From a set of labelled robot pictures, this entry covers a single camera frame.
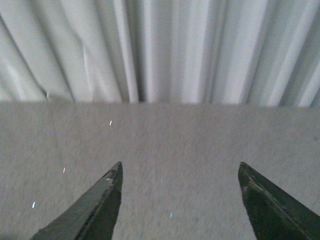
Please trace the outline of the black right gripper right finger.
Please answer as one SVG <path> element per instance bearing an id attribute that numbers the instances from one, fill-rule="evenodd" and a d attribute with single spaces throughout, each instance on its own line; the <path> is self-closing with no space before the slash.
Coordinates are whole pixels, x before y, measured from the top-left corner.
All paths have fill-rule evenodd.
<path id="1" fill-rule="evenodd" d="M 320 238 L 320 216 L 245 162 L 239 165 L 238 180 L 256 239 Z"/>

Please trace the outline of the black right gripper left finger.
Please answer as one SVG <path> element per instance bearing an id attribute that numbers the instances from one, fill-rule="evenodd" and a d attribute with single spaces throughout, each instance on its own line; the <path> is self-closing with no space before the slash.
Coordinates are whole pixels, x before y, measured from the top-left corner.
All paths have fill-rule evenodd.
<path id="1" fill-rule="evenodd" d="M 32 240 L 111 240 L 118 219 L 123 165 L 117 162 L 65 212 Z"/>

